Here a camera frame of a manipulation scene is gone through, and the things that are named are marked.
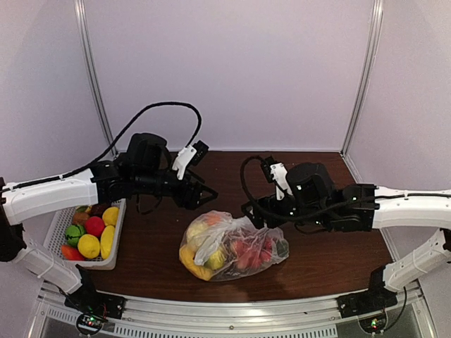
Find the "green round fruit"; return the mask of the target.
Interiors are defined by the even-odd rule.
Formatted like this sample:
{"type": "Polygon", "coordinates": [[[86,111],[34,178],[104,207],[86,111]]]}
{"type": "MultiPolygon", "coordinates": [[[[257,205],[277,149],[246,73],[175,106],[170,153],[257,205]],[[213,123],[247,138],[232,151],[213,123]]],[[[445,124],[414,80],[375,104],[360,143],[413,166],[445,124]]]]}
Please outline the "green round fruit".
{"type": "Polygon", "coordinates": [[[80,238],[86,234],[86,230],[81,225],[70,225],[66,229],[65,239],[69,246],[76,247],[80,238]]]}

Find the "yellow fruit front centre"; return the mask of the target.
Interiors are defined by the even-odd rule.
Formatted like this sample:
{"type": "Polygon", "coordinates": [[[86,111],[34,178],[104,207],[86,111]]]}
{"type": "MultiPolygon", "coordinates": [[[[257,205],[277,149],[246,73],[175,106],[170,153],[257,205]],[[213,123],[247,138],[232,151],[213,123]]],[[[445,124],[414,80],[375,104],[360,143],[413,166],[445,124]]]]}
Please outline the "yellow fruit front centre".
{"type": "Polygon", "coordinates": [[[100,242],[95,236],[84,234],[78,241],[78,251],[83,257],[94,259],[100,253],[100,242]]]}

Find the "white plastic basket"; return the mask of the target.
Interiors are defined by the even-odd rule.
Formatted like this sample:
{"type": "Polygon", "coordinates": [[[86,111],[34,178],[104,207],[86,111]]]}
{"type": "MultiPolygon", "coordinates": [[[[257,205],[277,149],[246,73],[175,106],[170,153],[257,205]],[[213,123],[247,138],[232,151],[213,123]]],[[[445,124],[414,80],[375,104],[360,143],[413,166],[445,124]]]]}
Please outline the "white plastic basket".
{"type": "Polygon", "coordinates": [[[124,199],[105,206],[79,206],[55,214],[44,247],[65,261],[91,270],[116,267],[126,210],[124,199]]]}

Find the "yellow fruit back right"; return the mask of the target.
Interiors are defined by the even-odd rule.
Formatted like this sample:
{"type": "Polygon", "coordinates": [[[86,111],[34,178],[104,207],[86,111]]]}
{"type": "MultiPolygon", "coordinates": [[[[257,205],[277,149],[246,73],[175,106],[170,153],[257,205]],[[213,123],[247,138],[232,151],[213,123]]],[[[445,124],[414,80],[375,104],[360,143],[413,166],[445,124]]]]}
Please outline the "yellow fruit back right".
{"type": "Polygon", "coordinates": [[[116,226],[118,222],[120,209],[116,206],[111,206],[107,208],[102,214],[102,220],[104,221],[105,226],[116,226]]]}

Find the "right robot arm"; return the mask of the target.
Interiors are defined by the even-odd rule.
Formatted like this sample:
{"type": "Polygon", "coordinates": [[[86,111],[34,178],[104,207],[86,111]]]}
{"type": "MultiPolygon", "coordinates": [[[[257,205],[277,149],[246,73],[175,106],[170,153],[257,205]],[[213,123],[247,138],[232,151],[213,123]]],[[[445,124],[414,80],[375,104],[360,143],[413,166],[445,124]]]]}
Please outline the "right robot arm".
{"type": "Polygon", "coordinates": [[[256,161],[275,193],[256,199],[240,167],[240,183],[248,198],[242,212],[256,227],[299,227],[316,223],[328,232],[370,232],[389,227],[431,227],[435,232],[425,243],[394,263],[372,272],[365,292],[354,294],[368,311],[377,310],[410,282],[450,262],[450,190],[415,191],[374,184],[335,187],[322,163],[301,163],[286,169],[272,157],[256,161]]]}

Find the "orange fruit in bag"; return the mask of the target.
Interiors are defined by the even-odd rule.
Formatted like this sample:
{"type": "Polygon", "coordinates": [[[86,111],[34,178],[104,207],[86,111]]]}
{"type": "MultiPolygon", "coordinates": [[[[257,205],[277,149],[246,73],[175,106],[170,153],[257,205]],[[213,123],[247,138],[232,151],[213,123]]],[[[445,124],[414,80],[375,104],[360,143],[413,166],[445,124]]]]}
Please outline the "orange fruit in bag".
{"type": "Polygon", "coordinates": [[[204,216],[204,222],[208,225],[208,226],[212,226],[215,224],[218,224],[222,221],[223,217],[220,213],[207,213],[204,216]]]}

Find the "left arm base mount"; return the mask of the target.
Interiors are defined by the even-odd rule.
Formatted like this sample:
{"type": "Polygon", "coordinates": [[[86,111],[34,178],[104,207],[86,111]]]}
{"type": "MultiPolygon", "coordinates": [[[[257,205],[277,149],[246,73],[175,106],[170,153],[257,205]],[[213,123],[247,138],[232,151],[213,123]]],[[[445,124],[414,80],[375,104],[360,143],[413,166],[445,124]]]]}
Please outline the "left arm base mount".
{"type": "Polygon", "coordinates": [[[69,294],[60,292],[66,298],[65,305],[84,314],[120,320],[123,317],[125,298],[99,292],[89,271],[79,264],[75,267],[80,273],[81,287],[69,294]]]}

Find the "clear plastic bag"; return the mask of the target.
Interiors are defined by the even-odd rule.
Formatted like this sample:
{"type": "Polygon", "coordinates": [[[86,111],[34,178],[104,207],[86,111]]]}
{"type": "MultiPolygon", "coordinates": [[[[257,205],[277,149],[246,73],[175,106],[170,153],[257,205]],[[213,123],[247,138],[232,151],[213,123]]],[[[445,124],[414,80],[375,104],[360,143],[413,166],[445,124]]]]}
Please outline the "clear plastic bag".
{"type": "Polygon", "coordinates": [[[195,277],[225,282],[256,275],[289,256],[283,231],[255,228],[247,217],[209,211],[187,227],[179,260],[195,277]]]}

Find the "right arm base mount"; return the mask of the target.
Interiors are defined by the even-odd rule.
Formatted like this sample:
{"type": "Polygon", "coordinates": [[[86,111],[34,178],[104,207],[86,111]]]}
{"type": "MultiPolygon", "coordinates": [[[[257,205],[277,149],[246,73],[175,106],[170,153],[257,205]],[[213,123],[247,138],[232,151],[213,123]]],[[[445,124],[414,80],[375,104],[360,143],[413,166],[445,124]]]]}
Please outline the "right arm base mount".
{"type": "Polygon", "coordinates": [[[341,318],[364,315],[397,305],[397,292],[385,288],[384,270],[385,266],[381,266],[371,273],[366,291],[342,295],[336,299],[341,318]]]}

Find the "yellow green fruit in bag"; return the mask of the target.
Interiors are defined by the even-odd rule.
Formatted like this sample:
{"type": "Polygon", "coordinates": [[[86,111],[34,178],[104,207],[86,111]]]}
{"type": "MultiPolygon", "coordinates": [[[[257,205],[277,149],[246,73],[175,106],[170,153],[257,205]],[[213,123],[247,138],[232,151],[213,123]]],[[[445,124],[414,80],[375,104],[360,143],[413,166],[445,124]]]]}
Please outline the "yellow green fruit in bag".
{"type": "Polygon", "coordinates": [[[219,270],[221,269],[226,261],[226,256],[222,249],[218,249],[212,255],[210,255],[209,259],[205,263],[205,267],[211,270],[219,270]]]}

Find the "red fruit in bag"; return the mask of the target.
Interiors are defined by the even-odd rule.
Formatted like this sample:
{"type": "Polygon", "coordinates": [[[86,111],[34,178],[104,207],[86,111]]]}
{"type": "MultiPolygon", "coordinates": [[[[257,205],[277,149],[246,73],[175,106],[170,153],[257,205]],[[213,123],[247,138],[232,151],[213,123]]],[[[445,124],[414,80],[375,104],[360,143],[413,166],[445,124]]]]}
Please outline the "red fruit in bag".
{"type": "Polygon", "coordinates": [[[257,271],[267,268],[273,262],[273,250],[276,242],[266,238],[262,242],[246,242],[236,239],[230,243],[230,248],[235,254],[235,267],[240,272],[257,271]]]}

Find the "red round fruit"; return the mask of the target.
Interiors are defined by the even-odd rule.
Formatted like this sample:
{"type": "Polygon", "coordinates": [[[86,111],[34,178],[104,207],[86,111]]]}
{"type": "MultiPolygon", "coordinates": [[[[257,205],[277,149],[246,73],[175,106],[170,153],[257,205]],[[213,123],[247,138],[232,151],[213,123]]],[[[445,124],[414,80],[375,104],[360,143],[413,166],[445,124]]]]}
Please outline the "red round fruit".
{"type": "Polygon", "coordinates": [[[92,216],[86,220],[84,227],[87,234],[100,237],[105,229],[105,223],[102,218],[92,216]]]}

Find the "yellow fruit with leaf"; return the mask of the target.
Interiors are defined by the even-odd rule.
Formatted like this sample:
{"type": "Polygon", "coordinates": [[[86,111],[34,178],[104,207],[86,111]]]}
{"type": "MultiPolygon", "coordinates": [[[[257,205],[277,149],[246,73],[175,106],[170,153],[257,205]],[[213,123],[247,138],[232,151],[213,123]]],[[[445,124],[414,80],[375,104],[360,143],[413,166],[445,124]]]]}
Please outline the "yellow fruit with leaf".
{"type": "Polygon", "coordinates": [[[75,211],[76,211],[76,212],[87,212],[87,211],[89,211],[89,206],[78,206],[78,207],[75,209],[75,211]]]}

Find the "orange red fruit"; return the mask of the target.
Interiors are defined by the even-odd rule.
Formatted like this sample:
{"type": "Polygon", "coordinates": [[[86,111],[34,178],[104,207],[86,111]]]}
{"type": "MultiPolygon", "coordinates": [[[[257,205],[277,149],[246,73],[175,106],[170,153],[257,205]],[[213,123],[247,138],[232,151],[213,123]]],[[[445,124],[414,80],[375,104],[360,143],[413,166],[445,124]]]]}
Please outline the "orange red fruit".
{"type": "Polygon", "coordinates": [[[74,247],[69,245],[61,246],[61,253],[66,260],[69,261],[84,261],[85,257],[74,247]]]}

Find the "dark purple fruit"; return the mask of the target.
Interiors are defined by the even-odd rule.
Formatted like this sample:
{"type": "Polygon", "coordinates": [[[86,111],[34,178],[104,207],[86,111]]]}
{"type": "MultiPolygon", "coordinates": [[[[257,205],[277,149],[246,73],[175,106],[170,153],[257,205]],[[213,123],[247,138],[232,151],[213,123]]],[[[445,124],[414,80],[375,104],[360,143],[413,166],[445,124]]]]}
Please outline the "dark purple fruit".
{"type": "Polygon", "coordinates": [[[109,206],[106,204],[97,204],[91,207],[89,214],[91,216],[101,217],[109,206]]]}

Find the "yellow fruit front right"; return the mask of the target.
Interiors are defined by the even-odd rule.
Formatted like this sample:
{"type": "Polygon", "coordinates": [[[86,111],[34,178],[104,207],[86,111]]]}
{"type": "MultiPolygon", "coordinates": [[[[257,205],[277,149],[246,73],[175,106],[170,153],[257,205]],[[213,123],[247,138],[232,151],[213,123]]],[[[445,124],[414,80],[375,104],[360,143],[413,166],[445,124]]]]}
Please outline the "yellow fruit front right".
{"type": "Polygon", "coordinates": [[[100,239],[100,252],[101,258],[106,260],[111,253],[111,248],[113,246],[115,227],[113,225],[108,225],[104,228],[100,239]]]}

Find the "pale fruit in bag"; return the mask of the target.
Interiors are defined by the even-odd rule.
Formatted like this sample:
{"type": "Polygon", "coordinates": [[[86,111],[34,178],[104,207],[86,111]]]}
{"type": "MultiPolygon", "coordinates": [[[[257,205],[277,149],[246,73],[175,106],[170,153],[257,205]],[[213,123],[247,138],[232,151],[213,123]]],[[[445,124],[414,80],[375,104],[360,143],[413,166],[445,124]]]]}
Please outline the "pale fruit in bag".
{"type": "Polygon", "coordinates": [[[199,248],[205,240],[205,232],[208,230],[209,226],[204,222],[192,223],[186,232],[187,244],[192,248],[199,248]]]}

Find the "brown fruit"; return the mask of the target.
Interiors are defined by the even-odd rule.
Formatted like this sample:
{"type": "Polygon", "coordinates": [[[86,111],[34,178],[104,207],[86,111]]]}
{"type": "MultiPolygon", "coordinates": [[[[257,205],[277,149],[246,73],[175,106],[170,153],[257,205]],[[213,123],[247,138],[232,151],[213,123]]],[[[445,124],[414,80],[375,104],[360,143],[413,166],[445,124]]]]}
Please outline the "brown fruit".
{"type": "Polygon", "coordinates": [[[85,223],[89,220],[90,215],[86,212],[75,212],[72,219],[73,225],[85,226],[85,223]]]}

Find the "aluminium front rail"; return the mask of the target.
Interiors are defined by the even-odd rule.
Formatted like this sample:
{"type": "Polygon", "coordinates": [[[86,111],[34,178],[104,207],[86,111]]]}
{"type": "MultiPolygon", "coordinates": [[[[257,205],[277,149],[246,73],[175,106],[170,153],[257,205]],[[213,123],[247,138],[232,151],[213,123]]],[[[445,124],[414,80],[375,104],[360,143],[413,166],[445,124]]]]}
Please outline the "aluminium front rail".
{"type": "Polygon", "coordinates": [[[372,337],[369,324],[381,319],[380,337],[437,337],[418,283],[385,310],[343,317],[337,297],[290,301],[197,303],[129,296],[119,319],[109,318],[98,337],[372,337]]]}

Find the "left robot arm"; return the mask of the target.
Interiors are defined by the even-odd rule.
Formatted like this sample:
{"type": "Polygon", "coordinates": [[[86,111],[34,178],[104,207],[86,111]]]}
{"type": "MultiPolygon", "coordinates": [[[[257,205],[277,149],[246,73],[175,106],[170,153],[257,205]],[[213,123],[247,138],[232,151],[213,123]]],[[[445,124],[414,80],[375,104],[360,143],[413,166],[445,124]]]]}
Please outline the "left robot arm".
{"type": "Polygon", "coordinates": [[[217,192],[190,171],[209,148],[198,141],[171,157],[162,137],[134,134],[126,151],[112,161],[95,160],[78,173],[34,182],[1,184],[1,261],[21,263],[36,276],[74,294],[87,313],[101,307],[101,297],[87,284],[81,270],[64,263],[23,234],[23,222],[41,214],[81,206],[106,204],[149,195],[171,197],[180,208],[194,210],[213,201],[217,192]]]}

